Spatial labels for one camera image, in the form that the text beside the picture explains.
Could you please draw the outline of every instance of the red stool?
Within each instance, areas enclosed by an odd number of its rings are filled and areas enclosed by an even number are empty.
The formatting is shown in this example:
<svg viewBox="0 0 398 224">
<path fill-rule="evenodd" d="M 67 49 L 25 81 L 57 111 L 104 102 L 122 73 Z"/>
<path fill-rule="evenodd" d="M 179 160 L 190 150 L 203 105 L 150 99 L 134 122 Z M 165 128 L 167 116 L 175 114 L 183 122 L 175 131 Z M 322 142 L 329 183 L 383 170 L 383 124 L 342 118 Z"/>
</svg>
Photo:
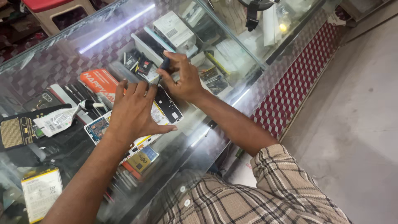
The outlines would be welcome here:
<svg viewBox="0 0 398 224">
<path fill-rule="evenodd" d="M 58 27 L 53 22 L 53 17 L 78 7 L 82 7 L 87 15 L 96 12 L 89 0 L 22 0 L 22 2 L 40 22 L 48 36 L 59 33 Z"/>
</svg>

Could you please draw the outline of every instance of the hand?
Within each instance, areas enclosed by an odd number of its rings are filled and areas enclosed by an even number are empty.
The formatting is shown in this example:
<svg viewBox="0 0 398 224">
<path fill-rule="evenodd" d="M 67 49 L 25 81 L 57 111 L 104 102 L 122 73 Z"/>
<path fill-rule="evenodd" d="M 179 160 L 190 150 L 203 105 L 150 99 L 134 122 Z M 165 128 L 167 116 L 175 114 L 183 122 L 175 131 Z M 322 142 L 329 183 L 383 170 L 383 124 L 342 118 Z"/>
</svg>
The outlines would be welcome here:
<svg viewBox="0 0 398 224">
<path fill-rule="evenodd" d="M 155 84 L 149 87 L 145 96 L 148 87 L 146 82 L 131 83 L 123 96 L 126 84 L 127 81 L 124 80 L 116 87 L 112 116 L 104 138 L 111 136 L 127 150 L 137 138 L 177 130 L 175 125 L 158 125 L 151 116 L 152 104 L 158 90 Z"/>
<path fill-rule="evenodd" d="M 191 103 L 200 99 L 206 93 L 206 90 L 200 83 L 198 69 L 188 63 L 186 55 L 168 51 L 164 51 L 164 54 L 170 58 L 170 72 L 179 71 L 179 80 L 175 82 L 167 71 L 156 70 L 162 76 L 171 94 Z"/>
</svg>

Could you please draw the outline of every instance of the shirt button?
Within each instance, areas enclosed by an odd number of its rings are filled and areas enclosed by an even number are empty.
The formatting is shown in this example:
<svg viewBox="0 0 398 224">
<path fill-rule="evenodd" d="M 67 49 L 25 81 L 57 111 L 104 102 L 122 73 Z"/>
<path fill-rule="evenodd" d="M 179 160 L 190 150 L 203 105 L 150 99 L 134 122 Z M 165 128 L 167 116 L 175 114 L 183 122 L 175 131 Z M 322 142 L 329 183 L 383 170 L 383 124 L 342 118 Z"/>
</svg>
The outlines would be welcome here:
<svg viewBox="0 0 398 224">
<path fill-rule="evenodd" d="M 188 207 L 190 203 L 191 203 L 191 201 L 187 199 L 187 200 L 185 201 L 185 203 L 184 203 L 185 207 Z"/>
</svg>

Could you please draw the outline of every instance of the adhesive tube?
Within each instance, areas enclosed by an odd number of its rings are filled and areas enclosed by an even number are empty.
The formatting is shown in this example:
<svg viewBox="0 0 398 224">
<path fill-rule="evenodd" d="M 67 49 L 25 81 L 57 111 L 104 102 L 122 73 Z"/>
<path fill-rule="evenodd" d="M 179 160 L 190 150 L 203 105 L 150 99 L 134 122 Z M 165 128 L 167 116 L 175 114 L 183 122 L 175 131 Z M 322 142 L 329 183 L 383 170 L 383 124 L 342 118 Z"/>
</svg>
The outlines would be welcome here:
<svg viewBox="0 0 398 224">
<path fill-rule="evenodd" d="M 101 107 L 103 104 L 96 103 L 94 100 L 84 100 L 77 107 L 68 109 L 59 109 L 45 115 L 42 118 L 36 118 L 33 122 L 47 136 L 51 137 L 72 125 L 72 121 L 76 114 L 82 109 L 91 110 L 94 107 Z"/>
</svg>

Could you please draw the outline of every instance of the shirt sleeve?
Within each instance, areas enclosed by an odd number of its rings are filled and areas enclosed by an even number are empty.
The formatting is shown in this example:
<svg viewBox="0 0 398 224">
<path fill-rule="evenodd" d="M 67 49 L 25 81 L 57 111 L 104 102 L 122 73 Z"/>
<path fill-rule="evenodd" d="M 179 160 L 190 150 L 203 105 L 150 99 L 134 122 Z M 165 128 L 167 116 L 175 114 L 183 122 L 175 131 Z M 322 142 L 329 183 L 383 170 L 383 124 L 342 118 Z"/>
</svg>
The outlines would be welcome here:
<svg viewBox="0 0 398 224">
<path fill-rule="evenodd" d="M 279 198 L 306 220 L 321 218 L 330 223 L 351 223 L 284 146 L 275 144 L 263 148 L 250 163 L 257 188 Z"/>
</svg>

